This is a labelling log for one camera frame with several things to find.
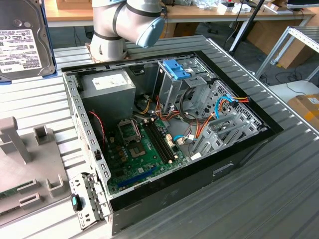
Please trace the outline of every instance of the metal shelf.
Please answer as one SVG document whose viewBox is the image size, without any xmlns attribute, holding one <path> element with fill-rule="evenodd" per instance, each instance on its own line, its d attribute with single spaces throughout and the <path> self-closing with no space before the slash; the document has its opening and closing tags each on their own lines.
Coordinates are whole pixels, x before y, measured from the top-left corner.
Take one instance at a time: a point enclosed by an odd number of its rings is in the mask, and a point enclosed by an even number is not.
<svg viewBox="0 0 319 239">
<path fill-rule="evenodd" d="M 283 50 L 280 52 L 280 55 L 276 58 L 276 60 L 272 60 L 276 52 L 281 48 L 284 42 L 286 42 L 287 37 L 291 35 L 292 37 L 298 39 L 314 51 L 319 53 L 319 27 L 318 26 L 293 26 L 287 27 L 283 35 L 280 37 L 274 48 L 271 50 L 261 67 L 258 69 L 256 73 L 256 78 L 259 79 L 261 75 L 264 73 L 266 66 L 272 62 L 272 64 L 277 63 L 280 58 L 284 55 L 284 53 L 290 47 L 290 43 L 287 43 Z M 319 71 L 319 66 L 307 77 L 307 81 L 309 81 L 317 72 Z"/>
</svg>

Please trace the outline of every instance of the motherboard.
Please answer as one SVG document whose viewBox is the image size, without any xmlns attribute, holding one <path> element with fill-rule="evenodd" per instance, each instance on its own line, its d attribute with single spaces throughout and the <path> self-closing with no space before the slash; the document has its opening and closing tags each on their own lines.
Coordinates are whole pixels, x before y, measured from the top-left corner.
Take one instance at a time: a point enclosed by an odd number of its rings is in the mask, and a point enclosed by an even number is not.
<svg viewBox="0 0 319 239">
<path fill-rule="evenodd" d="M 170 134 L 160 119 L 141 123 L 126 120 L 107 132 L 106 138 L 111 194 L 187 163 L 178 146 L 171 144 Z"/>
</svg>

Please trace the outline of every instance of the red wire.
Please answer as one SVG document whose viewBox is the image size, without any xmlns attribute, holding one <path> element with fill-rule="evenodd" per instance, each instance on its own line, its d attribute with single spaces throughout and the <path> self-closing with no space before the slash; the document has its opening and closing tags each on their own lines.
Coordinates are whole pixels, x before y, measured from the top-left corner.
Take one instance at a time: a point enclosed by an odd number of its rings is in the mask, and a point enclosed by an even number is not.
<svg viewBox="0 0 319 239">
<path fill-rule="evenodd" d="M 102 121 L 101 119 L 92 111 L 89 111 L 90 114 L 94 115 L 98 121 L 100 122 L 100 125 L 101 125 L 101 128 L 102 128 L 102 136 L 103 136 L 103 149 L 104 149 L 104 145 L 105 145 L 105 133 L 104 133 L 104 127 L 103 127 L 103 124 L 102 124 Z"/>
</svg>

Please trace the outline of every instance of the metal workbench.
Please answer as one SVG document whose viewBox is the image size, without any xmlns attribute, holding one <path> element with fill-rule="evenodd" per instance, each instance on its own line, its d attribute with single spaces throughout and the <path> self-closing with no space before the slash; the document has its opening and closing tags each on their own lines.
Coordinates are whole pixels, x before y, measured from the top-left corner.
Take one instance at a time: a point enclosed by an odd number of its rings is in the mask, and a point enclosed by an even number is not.
<svg viewBox="0 0 319 239">
<path fill-rule="evenodd" d="M 318 238 L 319 133 L 239 63 L 203 36 L 128 45 L 133 56 L 202 50 L 284 129 L 245 167 L 133 225 L 115 238 Z M 59 68 L 91 62 L 84 47 L 55 50 Z M 59 76 L 0 87 L 1 117 L 15 116 L 19 134 L 45 123 L 54 130 L 69 178 L 86 171 Z M 82 232 L 69 199 L 0 229 L 0 238 L 107 238 L 100 223 Z"/>
</svg>

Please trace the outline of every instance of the yellow wire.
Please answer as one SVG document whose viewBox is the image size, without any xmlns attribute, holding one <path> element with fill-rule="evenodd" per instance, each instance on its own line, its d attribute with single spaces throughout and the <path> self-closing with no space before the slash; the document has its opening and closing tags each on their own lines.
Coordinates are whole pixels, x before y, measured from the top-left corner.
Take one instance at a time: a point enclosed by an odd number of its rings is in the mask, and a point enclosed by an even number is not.
<svg viewBox="0 0 319 239">
<path fill-rule="evenodd" d="M 151 102 L 151 100 L 148 101 L 148 104 L 147 104 L 147 106 L 146 106 L 146 109 L 145 109 L 144 111 L 140 112 L 140 114 L 144 115 L 144 114 L 147 113 L 147 111 L 149 110 L 149 107 L 150 107 L 150 102 Z"/>
<path fill-rule="evenodd" d="M 237 100 L 243 100 L 243 99 L 247 99 L 248 97 L 244 97 L 244 98 L 237 98 L 237 97 L 233 97 L 234 99 L 237 99 Z"/>
</svg>

